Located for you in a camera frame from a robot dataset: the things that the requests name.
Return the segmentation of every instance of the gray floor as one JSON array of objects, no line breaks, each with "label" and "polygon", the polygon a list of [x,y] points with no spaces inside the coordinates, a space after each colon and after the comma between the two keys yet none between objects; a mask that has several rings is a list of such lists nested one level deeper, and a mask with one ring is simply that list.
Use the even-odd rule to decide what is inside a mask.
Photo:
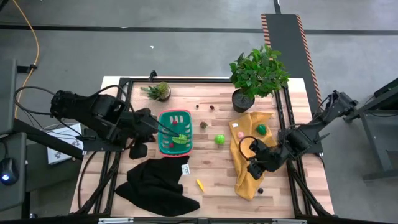
[{"label": "gray floor", "polygon": [[[33,24],[55,25],[261,28],[260,14],[274,13],[272,0],[19,2]],[[280,0],[280,5],[282,13],[299,14],[306,29],[398,29],[397,1]],[[0,12],[0,21],[24,22],[12,4]],[[228,63],[238,53],[264,42],[262,34],[40,31],[37,35],[39,69],[29,84],[83,95],[96,91],[105,75],[148,75],[156,69],[159,75],[229,76]],[[397,77],[396,35],[309,35],[307,39],[323,96],[337,89],[363,103],[374,90]],[[31,63],[35,45],[30,32],[0,30],[0,52],[2,57]],[[32,91],[22,103],[34,110],[48,110],[49,99]],[[21,119],[28,121],[24,114]],[[47,117],[38,120],[43,125],[55,123]],[[397,222],[398,180],[365,184],[361,179],[379,170],[362,124],[348,125],[337,119],[323,133],[331,133],[323,148],[335,213]],[[75,182],[35,192],[32,211],[42,216],[68,213]],[[0,220],[17,214],[18,209],[0,213]]]}]

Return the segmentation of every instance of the yellow cable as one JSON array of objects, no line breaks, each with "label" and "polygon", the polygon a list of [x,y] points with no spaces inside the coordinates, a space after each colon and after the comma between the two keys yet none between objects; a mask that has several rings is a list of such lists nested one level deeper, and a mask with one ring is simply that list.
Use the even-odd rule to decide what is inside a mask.
[{"label": "yellow cable", "polygon": [[[35,31],[33,30],[33,27],[32,27],[32,25],[30,24],[29,20],[26,18],[24,12],[23,12],[22,9],[18,6],[18,3],[16,2],[16,0],[12,0],[12,1],[14,2],[15,6],[18,8],[19,12],[20,12],[20,13],[22,14],[22,16],[24,17],[26,23],[28,24],[30,30],[31,30],[32,33],[33,33],[33,37],[35,38],[36,47],[37,47],[37,53],[36,53],[35,62],[34,62],[33,64],[34,64],[34,65],[37,65],[37,61],[38,61],[38,59],[39,59],[39,54],[40,54],[40,46],[39,46],[39,41],[37,40],[36,33],[35,33]],[[27,83],[27,81],[29,80],[30,76],[32,76],[33,71],[34,71],[34,68],[30,68],[30,72],[29,72],[28,76],[26,77],[24,83],[22,84],[22,87],[26,85],[26,83]],[[17,98],[17,101],[18,101],[18,102],[19,102],[19,100],[21,99],[22,92],[23,92],[23,90],[19,92],[19,95],[18,95],[18,98]],[[14,114],[15,118],[17,118],[17,113],[18,113],[18,107],[15,109],[15,114]]]}]

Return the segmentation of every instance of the black mouse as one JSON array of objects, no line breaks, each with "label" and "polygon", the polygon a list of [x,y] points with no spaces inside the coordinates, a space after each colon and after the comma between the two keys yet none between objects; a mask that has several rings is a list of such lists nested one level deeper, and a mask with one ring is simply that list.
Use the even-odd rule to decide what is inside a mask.
[{"label": "black mouse", "polygon": [[13,158],[5,158],[0,161],[0,181],[4,185],[12,185],[18,181],[19,173],[17,164]]}]

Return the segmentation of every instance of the black cloth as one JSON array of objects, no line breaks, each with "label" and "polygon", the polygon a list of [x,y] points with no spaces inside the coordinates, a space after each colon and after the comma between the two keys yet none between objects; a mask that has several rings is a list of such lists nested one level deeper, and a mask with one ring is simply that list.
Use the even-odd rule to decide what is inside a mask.
[{"label": "black cloth", "polygon": [[181,165],[189,156],[148,159],[127,172],[127,182],[115,192],[144,210],[163,216],[177,216],[200,208],[197,201],[182,195],[178,184]]}]

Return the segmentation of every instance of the green basket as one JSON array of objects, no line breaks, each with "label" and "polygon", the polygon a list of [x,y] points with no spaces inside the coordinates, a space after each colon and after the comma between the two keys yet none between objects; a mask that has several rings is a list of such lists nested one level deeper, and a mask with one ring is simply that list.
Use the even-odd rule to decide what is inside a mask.
[{"label": "green basket", "polygon": [[[181,157],[190,154],[192,150],[192,119],[191,114],[187,110],[165,110],[159,115],[159,122],[168,127],[172,131],[183,134],[187,137],[187,143],[177,144],[173,142],[172,136],[158,133],[159,150],[163,156],[167,157]],[[172,134],[169,130],[159,125],[159,130],[164,133]]]}]

